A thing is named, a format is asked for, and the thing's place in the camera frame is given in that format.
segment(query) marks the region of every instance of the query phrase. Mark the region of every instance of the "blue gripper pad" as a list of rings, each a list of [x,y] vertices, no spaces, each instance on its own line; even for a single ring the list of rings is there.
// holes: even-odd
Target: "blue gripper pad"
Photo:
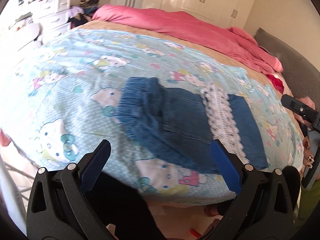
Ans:
[[[88,162],[80,174],[80,191],[82,194],[93,188],[110,154],[111,145],[109,141],[103,140],[93,153],[85,154],[82,157],[80,162]]]
[[[226,182],[229,190],[235,192],[237,195],[240,194],[242,184],[241,175],[238,172],[236,166],[233,165],[232,161],[228,157],[230,153],[222,145],[219,140],[214,140],[211,143],[211,156],[218,166],[218,169]]]

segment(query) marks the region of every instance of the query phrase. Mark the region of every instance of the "white lace trim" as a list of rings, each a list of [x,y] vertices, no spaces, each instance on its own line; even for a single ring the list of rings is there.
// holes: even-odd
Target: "white lace trim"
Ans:
[[[236,154],[243,164],[249,163],[243,152],[228,94],[213,83],[201,90],[204,108],[213,139],[219,139],[228,152]]]

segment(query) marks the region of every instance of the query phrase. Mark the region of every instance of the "wall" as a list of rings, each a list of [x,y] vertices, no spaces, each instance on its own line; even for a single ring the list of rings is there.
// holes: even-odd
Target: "wall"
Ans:
[[[261,27],[320,70],[320,16],[310,0],[256,0],[244,29]]]

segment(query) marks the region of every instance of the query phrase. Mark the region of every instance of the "person's foot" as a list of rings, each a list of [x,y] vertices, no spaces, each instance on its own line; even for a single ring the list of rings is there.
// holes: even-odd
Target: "person's foot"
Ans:
[[[207,205],[204,212],[208,217],[215,217],[219,215],[216,204]]]

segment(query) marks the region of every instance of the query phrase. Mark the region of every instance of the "bed sheet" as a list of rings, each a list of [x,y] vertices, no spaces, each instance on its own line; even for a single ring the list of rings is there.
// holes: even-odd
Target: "bed sheet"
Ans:
[[[145,197],[185,206],[233,198],[220,175],[157,160],[127,139],[114,111],[120,89],[133,76],[157,77],[164,87],[193,93],[215,82],[243,96],[260,129],[267,170],[301,167],[301,136],[268,80],[264,85],[243,67],[179,43],[117,30],[74,29],[35,50],[0,85],[6,102],[1,124],[28,158],[48,170],[78,162],[105,138],[112,153],[103,171]],[[181,177],[197,183],[179,184]]]

